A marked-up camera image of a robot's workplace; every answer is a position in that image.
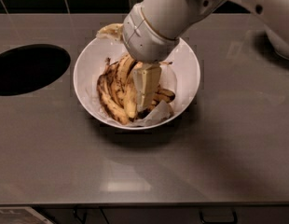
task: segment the metal counter surface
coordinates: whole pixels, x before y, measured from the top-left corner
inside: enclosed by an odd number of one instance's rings
[[[72,59],[45,88],[0,96],[0,205],[289,203],[289,62],[262,23],[213,14],[187,30],[201,68],[195,101],[134,133],[93,119],[72,80],[96,31],[124,17],[0,15],[0,52],[49,43]]]

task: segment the dish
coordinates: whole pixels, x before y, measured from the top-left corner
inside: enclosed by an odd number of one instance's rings
[[[109,39],[97,38],[83,49],[76,61],[74,70],[74,87],[82,106],[97,120],[125,130],[146,130],[158,127],[183,113],[198,91],[200,66],[191,47],[180,38],[179,45],[166,60],[172,62],[170,67],[177,79],[173,107],[174,115],[158,124],[146,127],[130,127],[121,125],[104,114],[96,91],[97,79],[103,73],[107,57],[111,59],[110,63],[113,63],[125,52],[127,50],[123,44],[115,43]]]

